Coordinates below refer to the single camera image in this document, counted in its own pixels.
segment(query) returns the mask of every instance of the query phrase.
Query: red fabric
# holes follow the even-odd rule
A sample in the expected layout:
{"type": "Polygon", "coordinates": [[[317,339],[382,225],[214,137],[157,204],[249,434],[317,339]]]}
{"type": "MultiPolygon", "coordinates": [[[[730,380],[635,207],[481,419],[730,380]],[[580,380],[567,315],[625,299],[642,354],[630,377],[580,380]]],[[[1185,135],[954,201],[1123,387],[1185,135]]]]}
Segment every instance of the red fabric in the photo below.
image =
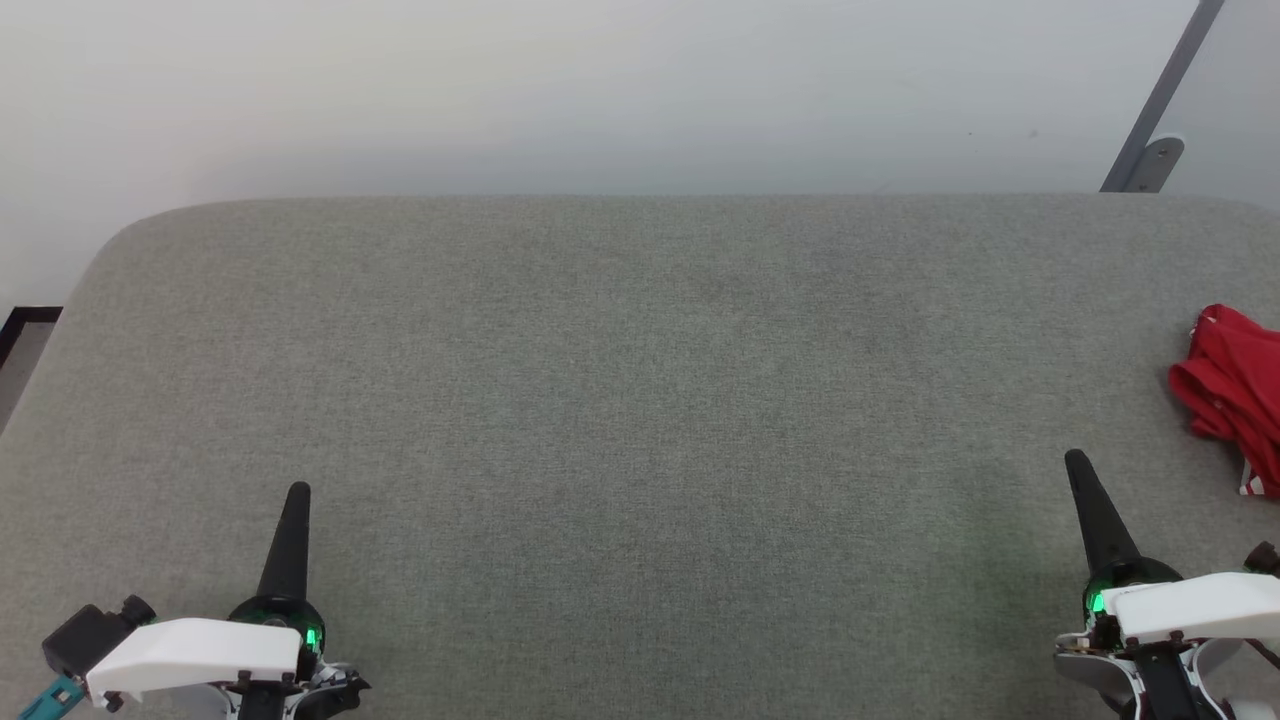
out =
{"type": "Polygon", "coordinates": [[[1266,495],[1280,496],[1280,333],[1210,305],[1169,384],[1196,414],[1192,432],[1239,445],[1266,495]]]}

